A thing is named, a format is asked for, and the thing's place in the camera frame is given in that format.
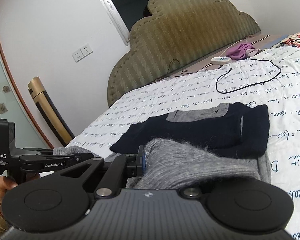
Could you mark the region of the person's left hand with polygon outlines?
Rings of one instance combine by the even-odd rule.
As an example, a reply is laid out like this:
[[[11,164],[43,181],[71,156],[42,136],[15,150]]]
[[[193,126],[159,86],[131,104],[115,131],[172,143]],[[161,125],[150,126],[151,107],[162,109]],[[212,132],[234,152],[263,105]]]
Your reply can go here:
[[[12,178],[6,176],[0,177],[0,204],[5,194],[16,186],[18,186],[18,184]]]

